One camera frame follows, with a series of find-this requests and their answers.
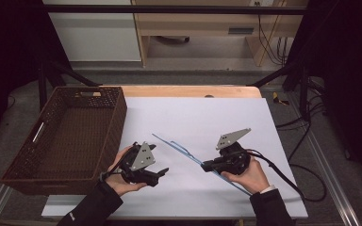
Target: person's left hand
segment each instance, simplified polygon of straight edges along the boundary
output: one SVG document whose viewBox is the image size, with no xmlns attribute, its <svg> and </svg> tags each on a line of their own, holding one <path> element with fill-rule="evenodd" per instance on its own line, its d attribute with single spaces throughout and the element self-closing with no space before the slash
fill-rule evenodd
<svg viewBox="0 0 362 226">
<path fill-rule="evenodd" d="M 108 168 L 107 171 L 111 171 L 114 166 L 120 161 L 120 159 L 123 157 L 124 154 L 128 152 L 128 150 L 131 148 L 131 146 L 128 146 L 124 148 L 123 150 L 119 151 L 116 155 L 116 159 L 114 160 L 114 163 Z M 138 191 L 141 188 L 147 186 L 146 183 L 137 183 L 137 184 L 129 184 L 127 183 L 121 174 L 113 174 L 106 178 L 107 184 L 116 191 L 119 196 L 122 196 L 123 194 L 130 192 L 130 191 Z"/>
</svg>

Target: person's right hand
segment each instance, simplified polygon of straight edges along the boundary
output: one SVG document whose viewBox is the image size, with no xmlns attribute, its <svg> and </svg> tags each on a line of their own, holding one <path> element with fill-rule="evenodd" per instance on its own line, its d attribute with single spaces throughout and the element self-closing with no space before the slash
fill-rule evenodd
<svg viewBox="0 0 362 226">
<path fill-rule="evenodd" d="M 260 163 L 255 160 L 253 156 L 251 156 L 249 167 L 241 175 L 234 175 L 230 172 L 223 171 L 222 176 L 229 181 L 242 185 L 252 194 L 260 192 L 270 186 Z"/>
</svg>

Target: hand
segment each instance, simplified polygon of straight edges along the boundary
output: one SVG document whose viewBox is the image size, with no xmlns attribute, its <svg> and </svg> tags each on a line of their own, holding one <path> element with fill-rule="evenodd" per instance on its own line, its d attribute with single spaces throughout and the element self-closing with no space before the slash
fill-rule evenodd
<svg viewBox="0 0 362 226">
<path fill-rule="evenodd" d="M 260 192 L 270 186 L 260 163 L 255 160 L 253 156 L 251 156 L 249 167 L 241 175 L 234 175 L 227 171 L 223 171 L 222 176 L 229 181 L 242 185 L 252 194 Z"/>
<path fill-rule="evenodd" d="M 128 146 L 117 153 L 116 159 L 114 160 L 114 163 L 108 168 L 107 171 L 110 171 L 113 169 L 114 166 L 120 161 L 120 159 L 125 155 L 128 150 L 131 148 L 131 146 Z M 121 174 L 113 174 L 106 178 L 107 184 L 116 191 L 119 196 L 122 196 L 123 194 L 130 192 L 130 191 L 138 191 L 141 188 L 147 186 L 146 183 L 137 183 L 137 184 L 129 184 L 127 183 Z"/>
</svg>

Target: white tabletop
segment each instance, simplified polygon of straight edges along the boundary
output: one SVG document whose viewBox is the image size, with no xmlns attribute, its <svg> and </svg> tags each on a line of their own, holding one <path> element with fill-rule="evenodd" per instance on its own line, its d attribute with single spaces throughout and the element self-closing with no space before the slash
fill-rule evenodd
<svg viewBox="0 0 362 226">
<path fill-rule="evenodd" d="M 170 168 L 155 187 L 122 196 L 124 204 L 110 218 L 250 218 L 249 196 L 163 143 L 152 134 L 175 141 L 201 161 L 219 156 L 220 135 L 245 128 L 252 131 L 239 140 L 269 158 L 295 183 L 276 132 L 267 102 L 262 98 L 127 97 L 127 116 L 120 148 L 137 141 L 156 144 L 156 163 L 147 170 Z M 261 161 L 271 184 L 279 188 L 293 218 L 307 218 L 299 194 Z M 42 215 L 60 218 L 73 210 L 83 196 L 50 196 Z"/>
</svg>

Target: brown plastic basket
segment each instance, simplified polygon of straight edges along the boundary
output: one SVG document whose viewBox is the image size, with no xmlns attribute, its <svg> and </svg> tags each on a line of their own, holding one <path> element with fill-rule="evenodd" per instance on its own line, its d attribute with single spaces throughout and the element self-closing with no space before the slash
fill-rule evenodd
<svg viewBox="0 0 362 226">
<path fill-rule="evenodd" d="M 89 194 L 118 152 L 126 110 L 120 87 L 55 88 L 1 182 L 26 195 Z"/>
</svg>

